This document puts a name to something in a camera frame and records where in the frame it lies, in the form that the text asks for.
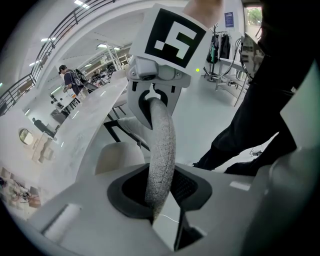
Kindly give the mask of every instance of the railing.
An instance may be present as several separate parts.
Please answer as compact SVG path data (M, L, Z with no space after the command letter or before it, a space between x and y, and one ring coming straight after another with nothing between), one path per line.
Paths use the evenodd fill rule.
M36 81L31 74L27 74L21 78L13 86L4 92L0 98L0 116L4 115L17 101L32 87L36 85Z
M115 3L116 0L87 0L84 1L83 5L86 4L89 7L79 6L70 12L52 33L48 36L48 40L43 44L39 54L37 55L31 73L26 75L12 85L2 96L0 96L0 116L4 115L11 107L13 107L20 97L27 93L31 87L35 86L37 78L39 77L41 69L44 67L48 57L56 48L59 41L78 23L85 17L95 12L101 7L108 4ZM31 83L32 86L24 90L24 86L27 83Z

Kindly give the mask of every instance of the white countertop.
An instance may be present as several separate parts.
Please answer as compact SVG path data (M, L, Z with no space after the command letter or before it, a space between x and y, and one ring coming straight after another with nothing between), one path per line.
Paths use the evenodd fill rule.
M41 204L76 181L88 147L127 84L124 77L95 90L63 122L55 135L52 160L39 177L39 187L48 191L40 195Z

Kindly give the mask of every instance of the window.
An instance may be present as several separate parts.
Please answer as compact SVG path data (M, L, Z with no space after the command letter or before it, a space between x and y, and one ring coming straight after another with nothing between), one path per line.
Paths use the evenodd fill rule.
M262 10L261 7L246 7L244 8L245 20L245 31L251 36L255 37L261 27L262 21ZM261 30L259 31L256 38L261 36Z

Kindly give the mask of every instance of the round mirror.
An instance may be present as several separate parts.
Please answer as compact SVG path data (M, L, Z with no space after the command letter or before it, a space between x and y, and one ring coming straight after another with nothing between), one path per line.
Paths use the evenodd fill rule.
M31 132L27 129L20 130L19 137L20 140L26 145L31 145L34 141L34 137L32 136Z

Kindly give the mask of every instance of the person's arm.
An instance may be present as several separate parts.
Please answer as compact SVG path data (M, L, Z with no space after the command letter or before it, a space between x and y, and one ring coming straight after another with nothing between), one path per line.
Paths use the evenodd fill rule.
M183 12L211 28L219 21L223 5L223 0L191 0Z

